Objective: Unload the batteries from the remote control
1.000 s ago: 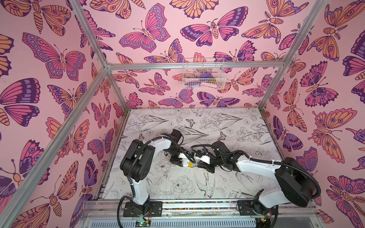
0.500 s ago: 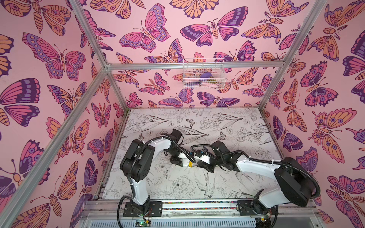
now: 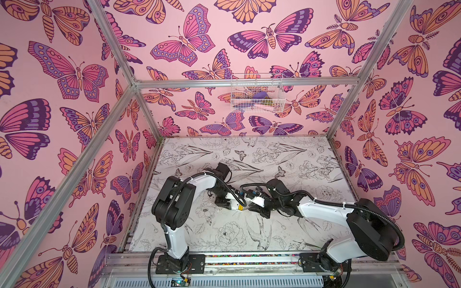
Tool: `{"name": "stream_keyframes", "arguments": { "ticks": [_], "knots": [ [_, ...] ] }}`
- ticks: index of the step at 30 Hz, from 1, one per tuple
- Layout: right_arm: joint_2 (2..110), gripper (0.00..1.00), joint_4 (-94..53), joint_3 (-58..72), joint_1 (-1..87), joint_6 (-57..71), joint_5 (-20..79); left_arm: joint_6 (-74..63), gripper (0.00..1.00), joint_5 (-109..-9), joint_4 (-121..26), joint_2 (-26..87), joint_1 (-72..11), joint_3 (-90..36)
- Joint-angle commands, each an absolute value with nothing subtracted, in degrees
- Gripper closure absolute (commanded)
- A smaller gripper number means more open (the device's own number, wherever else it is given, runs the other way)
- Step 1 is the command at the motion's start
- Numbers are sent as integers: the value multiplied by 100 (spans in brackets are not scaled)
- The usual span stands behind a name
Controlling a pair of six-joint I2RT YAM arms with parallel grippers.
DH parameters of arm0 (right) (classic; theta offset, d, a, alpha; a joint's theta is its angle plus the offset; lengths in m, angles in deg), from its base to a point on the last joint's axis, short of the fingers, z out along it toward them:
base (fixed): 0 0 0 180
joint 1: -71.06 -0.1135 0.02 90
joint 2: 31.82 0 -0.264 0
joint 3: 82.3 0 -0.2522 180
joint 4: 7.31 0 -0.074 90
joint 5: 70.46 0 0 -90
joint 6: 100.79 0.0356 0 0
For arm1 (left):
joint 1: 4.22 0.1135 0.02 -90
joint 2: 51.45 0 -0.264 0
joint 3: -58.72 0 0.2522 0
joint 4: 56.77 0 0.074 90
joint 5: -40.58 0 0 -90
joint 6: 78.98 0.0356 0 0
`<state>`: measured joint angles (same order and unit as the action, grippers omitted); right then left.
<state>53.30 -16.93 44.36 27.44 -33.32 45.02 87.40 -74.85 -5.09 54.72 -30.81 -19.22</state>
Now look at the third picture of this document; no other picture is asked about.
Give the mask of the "small white remote control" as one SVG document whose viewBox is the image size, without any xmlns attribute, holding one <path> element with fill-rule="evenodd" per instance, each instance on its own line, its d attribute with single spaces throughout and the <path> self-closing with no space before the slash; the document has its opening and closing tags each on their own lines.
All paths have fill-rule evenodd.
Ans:
<svg viewBox="0 0 461 288">
<path fill-rule="evenodd" d="M 238 205 L 241 205 L 241 204 L 237 200 L 228 199 L 228 207 L 227 207 L 227 209 L 231 210 L 231 211 L 239 211 L 238 208 L 237 208 Z"/>
</svg>

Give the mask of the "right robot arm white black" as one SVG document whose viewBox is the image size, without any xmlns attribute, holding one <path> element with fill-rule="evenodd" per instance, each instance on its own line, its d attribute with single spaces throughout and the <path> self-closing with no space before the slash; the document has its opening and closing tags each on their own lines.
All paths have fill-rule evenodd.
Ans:
<svg viewBox="0 0 461 288">
<path fill-rule="evenodd" d="M 291 192 L 276 178 L 257 184 L 245 194 L 264 217 L 277 211 L 286 217 L 315 218 L 348 228 L 349 235 L 328 240 L 320 249 L 317 261 L 327 269 L 366 256 L 386 261 L 405 244 L 399 227 L 367 199 L 355 203 L 320 200 L 306 190 Z"/>
</svg>

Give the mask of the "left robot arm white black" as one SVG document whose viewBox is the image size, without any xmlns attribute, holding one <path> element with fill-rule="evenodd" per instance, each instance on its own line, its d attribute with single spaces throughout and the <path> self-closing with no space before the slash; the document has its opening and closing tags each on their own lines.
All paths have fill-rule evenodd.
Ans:
<svg viewBox="0 0 461 288">
<path fill-rule="evenodd" d="M 176 176 L 166 179 L 151 212 L 164 231 L 166 255 L 172 260 L 187 258 L 189 247 L 182 226 L 198 196 L 210 192 L 215 196 L 216 206 L 231 209 L 232 188 L 225 182 L 229 174 L 230 168 L 219 163 L 215 169 L 205 169 L 184 180 Z"/>
</svg>

